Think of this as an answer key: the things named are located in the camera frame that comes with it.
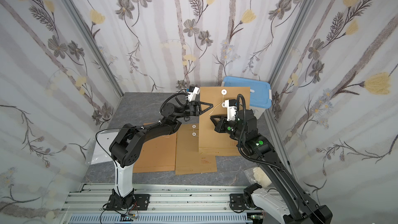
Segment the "brown kraft file bag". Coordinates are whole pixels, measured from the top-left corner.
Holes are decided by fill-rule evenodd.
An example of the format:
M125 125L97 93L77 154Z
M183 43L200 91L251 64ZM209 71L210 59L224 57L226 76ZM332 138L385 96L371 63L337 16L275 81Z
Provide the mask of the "brown kraft file bag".
M175 174L202 174L217 172L215 156L199 152L199 125L182 124L176 136Z
M177 134L163 135L143 145L133 173L175 171Z
M200 101L210 103L213 108L200 116L199 120L199 152L203 155L214 156L239 156L237 141L231 139L227 133L215 131L215 125L210 120L211 116L226 115L227 109L222 106L226 100L236 99L242 94L246 107L250 104L249 87L202 87L200 88Z

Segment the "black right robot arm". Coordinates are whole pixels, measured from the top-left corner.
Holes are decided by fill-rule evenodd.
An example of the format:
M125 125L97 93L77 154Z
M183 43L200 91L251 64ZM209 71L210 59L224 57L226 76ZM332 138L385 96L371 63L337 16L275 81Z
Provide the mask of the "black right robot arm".
M210 120L217 133L226 133L238 142L241 156L256 163L280 194L280 198L274 197L259 184L252 184L244 190L248 208L260 208L281 224L331 223L331 210L319 205L290 174L271 142L259 133L251 110L240 110L231 120L227 116L211 116Z

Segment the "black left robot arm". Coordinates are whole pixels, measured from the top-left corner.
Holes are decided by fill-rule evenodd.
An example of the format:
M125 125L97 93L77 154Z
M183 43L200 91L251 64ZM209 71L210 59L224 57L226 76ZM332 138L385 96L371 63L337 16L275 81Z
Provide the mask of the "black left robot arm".
M180 118L187 121L191 116L201 116L213 107L211 103L197 101L189 94L179 92L162 103L162 118L158 122L142 126L125 124L109 147L115 164L113 195L122 200L133 195L133 167L146 142L176 133L181 126Z

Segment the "plastic bag with white stuff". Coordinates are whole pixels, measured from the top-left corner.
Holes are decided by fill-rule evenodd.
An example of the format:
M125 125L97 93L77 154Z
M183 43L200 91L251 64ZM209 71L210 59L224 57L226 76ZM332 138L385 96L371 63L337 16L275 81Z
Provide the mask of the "plastic bag with white stuff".
M251 184L257 183L263 188L266 188L272 184L270 178L260 167L246 169L244 173Z

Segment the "clear plastic bag left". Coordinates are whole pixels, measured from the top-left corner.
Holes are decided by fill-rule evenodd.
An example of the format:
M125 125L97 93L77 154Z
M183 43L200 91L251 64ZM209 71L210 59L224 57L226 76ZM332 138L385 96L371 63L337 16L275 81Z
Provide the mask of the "clear plastic bag left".
M103 162L110 162L111 152L109 151L111 143L116 138L119 129L101 130L95 134L89 141L89 147L86 152L86 164L98 164Z

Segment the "blue lidded white storage box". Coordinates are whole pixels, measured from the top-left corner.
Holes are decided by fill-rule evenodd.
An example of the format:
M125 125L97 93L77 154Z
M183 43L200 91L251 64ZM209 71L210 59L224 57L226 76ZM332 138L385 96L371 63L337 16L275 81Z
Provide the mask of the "blue lidded white storage box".
M267 82L259 80L226 76L221 84L223 87L249 87L250 108L259 119L266 109L272 106L271 86Z

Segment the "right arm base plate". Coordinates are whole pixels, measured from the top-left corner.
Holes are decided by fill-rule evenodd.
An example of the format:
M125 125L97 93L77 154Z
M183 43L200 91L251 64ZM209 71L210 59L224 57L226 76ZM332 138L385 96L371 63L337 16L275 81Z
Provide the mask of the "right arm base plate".
M234 212L241 213L245 210L258 209L248 194L230 194L229 198L229 207Z

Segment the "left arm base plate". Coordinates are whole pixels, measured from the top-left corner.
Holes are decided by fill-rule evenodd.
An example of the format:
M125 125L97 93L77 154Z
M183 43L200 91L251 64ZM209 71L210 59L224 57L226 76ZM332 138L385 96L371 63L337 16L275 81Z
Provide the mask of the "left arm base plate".
M121 197L117 193L109 197L105 205L105 210L109 211L127 211L138 210L146 211L150 203L150 194L129 194L126 197Z

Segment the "aluminium rail frame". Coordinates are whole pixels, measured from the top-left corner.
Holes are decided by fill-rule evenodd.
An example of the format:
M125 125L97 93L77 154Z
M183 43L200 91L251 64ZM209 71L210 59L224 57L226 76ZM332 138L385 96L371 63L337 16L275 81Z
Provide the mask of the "aluminium rail frame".
M59 223L67 224L73 214L119 214L122 217L138 217L139 214L153 213L245 213L252 220L266 213L258 208L241 213L230 209L230 194L243 194L246 187L234 186L193 186L193 185L135 185L134 194L150 194L146 211L109 211L105 205L113 194L115 185L84 184L78 192L70 193L61 208ZM270 195L280 194L265 188Z

